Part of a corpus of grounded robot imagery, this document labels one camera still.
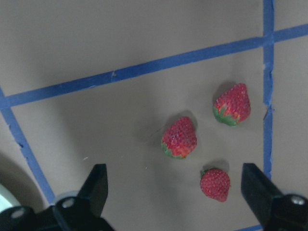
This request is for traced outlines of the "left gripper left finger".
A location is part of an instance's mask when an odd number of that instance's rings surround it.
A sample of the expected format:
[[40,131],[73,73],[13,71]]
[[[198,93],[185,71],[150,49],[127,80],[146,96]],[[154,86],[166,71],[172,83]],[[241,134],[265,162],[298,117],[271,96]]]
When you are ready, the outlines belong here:
[[106,231],[101,217],[108,196],[106,164],[94,165],[79,192],[54,205],[54,217],[63,231]]

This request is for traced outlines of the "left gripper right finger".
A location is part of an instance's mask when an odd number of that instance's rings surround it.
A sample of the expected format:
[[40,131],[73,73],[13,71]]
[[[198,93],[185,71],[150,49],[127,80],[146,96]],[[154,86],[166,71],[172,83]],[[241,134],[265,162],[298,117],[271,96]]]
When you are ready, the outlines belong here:
[[282,193],[254,163],[243,164],[241,193],[263,230],[308,229],[308,199]]

